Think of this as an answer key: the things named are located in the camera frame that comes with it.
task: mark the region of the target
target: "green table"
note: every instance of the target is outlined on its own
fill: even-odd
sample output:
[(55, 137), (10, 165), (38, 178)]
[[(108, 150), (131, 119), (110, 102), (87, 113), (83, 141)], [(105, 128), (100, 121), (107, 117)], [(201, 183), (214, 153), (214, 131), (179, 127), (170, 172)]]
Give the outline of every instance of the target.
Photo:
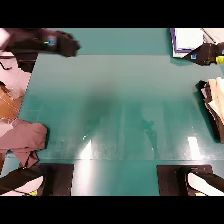
[(200, 160), (224, 177), (194, 87), (219, 66), (172, 58), (168, 29), (63, 30), (79, 56), (38, 57), (19, 117), (50, 129), (40, 162), (75, 164), (73, 195), (158, 195), (157, 164)]

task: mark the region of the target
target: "floor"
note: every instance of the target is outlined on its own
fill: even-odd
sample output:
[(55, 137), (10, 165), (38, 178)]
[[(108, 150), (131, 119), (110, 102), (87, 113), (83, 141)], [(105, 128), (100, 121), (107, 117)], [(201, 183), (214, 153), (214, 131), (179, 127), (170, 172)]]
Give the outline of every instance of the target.
[(224, 177), (194, 86), (219, 66), (172, 58), (168, 29), (63, 30), (78, 57), (38, 56), (19, 117), (50, 130), (40, 162), (74, 164), (72, 195), (158, 195), (158, 164), (209, 163)]

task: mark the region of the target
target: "yellow object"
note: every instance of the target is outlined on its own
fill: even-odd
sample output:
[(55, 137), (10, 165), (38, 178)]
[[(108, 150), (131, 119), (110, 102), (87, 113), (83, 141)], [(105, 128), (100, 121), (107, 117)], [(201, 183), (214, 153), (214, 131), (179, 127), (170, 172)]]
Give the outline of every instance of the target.
[(33, 192), (30, 192), (29, 195), (30, 196), (37, 196), (37, 190), (36, 191), (33, 191)]
[(224, 56), (216, 57), (217, 64), (224, 64)]
[(201, 192), (197, 192), (195, 193), (196, 196), (206, 196), (205, 194), (201, 193)]

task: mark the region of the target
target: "crumpled cloth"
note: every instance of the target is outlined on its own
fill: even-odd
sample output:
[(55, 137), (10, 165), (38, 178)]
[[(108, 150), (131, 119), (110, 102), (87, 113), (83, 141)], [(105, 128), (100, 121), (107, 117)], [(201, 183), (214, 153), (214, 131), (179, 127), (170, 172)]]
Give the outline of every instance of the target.
[(31, 167), (38, 162), (36, 150), (45, 148), (47, 128), (40, 123), (29, 123), (16, 119), (13, 129), (0, 138), (0, 153), (6, 155), (11, 150), (23, 167)]

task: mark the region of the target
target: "green tabletop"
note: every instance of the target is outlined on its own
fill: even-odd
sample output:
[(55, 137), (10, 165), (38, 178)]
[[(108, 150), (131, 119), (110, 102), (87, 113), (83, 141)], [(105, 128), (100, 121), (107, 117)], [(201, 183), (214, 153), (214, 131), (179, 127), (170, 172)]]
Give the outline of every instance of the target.
[(19, 117), (50, 129), (40, 162), (75, 164), (73, 195), (158, 195), (156, 164), (200, 160), (224, 176), (194, 87), (219, 66), (172, 58), (165, 28), (63, 30), (79, 55), (39, 55)]

